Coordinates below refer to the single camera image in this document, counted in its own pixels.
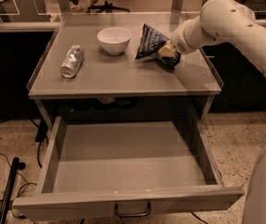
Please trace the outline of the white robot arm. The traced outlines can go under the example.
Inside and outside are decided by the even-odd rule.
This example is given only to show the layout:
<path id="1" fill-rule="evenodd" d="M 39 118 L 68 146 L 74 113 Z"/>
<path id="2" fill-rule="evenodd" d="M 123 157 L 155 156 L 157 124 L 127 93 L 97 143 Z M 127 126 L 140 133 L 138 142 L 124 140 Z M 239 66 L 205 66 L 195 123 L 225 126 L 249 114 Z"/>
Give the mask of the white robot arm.
<path id="1" fill-rule="evenodd" d="M 180 24 L 166 43 L 168 55 L 229 42 L 266 77 L 266 28 L 234 0 L 208 0 L 199 16 Z M 257 157 L 245 197 L 243 224 L 266 224 L 266 144 Z"/>

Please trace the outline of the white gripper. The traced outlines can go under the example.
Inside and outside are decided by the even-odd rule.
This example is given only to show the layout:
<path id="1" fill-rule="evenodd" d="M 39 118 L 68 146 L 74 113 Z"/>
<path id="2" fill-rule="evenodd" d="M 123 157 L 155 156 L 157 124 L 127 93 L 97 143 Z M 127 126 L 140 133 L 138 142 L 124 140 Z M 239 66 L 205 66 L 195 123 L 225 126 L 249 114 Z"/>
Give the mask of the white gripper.
<path id="1" fill-rule="evenodd" d="M 200 18 L 196 17 L 181 23 L 159 50 L 158 55 L 163 59 L 177 59 L 178 53 L 188 54 L 204 45 L 204 33 Z"/>

